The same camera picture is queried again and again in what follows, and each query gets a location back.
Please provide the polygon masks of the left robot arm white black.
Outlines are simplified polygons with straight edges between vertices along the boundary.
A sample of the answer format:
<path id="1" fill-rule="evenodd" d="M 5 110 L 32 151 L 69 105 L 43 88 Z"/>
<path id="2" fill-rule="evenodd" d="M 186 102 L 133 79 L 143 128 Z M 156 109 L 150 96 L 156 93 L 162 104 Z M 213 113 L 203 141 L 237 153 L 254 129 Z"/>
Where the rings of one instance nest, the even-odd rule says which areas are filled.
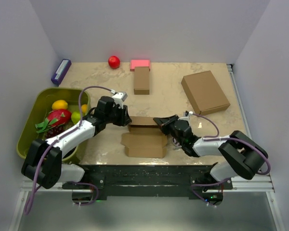
<path id="1" fill-rule="evenodd" d="M 72 149 L 103 131 L 107 124 L 124 127 L 131 123 L 128 108 L 124 105 L 125 92 L 102 96 L 93 114 L 65 132 L 45 141 L 36 139 L 31 143 L 21 173 L 45 189 L 58 182 L 73 182 L 85 189 L 90 184 L 89 175 L 76 164 L 63 164 L 62 160 Z"/>

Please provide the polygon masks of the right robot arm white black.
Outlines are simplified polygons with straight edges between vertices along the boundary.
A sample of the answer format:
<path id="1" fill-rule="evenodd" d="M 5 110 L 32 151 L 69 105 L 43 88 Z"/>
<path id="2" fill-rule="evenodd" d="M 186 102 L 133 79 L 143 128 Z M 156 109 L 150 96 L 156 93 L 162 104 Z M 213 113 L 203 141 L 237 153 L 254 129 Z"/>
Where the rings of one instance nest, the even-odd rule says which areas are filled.
<path id="1" fill-rule="evenodd" d="M 223 156 L 225 161 L 214 164 L 203 183 L 216 189 L 223 180 L 240 176 L 251 180 L 256 174 L 266 175 L 271 166 L 267 152 L 239 130 L 228 136 L 198 137 L 189 123 L 192 112 L 186 116 L 154 117 L 153 120 L 165 135 L 171 135 L 184 153 L 190 157 Z"/>

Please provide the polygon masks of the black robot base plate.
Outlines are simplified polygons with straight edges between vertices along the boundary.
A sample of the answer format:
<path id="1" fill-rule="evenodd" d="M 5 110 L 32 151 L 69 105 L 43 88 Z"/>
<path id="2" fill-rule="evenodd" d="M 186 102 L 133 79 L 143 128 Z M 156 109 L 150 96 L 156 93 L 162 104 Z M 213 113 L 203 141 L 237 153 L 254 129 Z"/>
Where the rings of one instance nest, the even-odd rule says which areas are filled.
<path id="1" fill-rule="evenodd" d="M 231 180 L 209 186 L 204 181 L 212 168 L 204 166 L 172 165 L 84 165 L 85 174 L 80 184 L 64 183 L 63 189 L 72 190 L 74 202 L 91 199 L 106 200 L 110 196 L 131 197 L 187 197 L 219 205 L 223 192 L 233 188 Z"/>

